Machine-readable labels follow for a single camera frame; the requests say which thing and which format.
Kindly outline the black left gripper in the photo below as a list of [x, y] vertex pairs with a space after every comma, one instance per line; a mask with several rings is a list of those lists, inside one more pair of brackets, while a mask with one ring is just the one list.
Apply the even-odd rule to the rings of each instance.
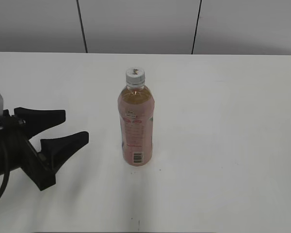
[[27, 136], [36, 136], [64, 123], [65, 110], [18, 107], [14, 114], [10, 115], [6, 109], [0, 116], [0, 175], [20, 168], [43, 191], [56, 184], [58, 170], [89, 143], [89, 133], [82, 131], [61, 138], [41, 139], [39, 153]]

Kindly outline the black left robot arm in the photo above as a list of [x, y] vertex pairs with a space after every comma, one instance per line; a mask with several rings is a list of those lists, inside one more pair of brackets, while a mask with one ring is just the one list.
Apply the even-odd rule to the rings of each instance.
[[43, 191], [56, 183], [63, 164], [89, 142], [86, 131], [66, 137], [42, 139], [37, 152], [30, 139], [64, 123], [65, 110], [32, 110], [18, 107], [0, 116], [0, 175], [21, 168]]

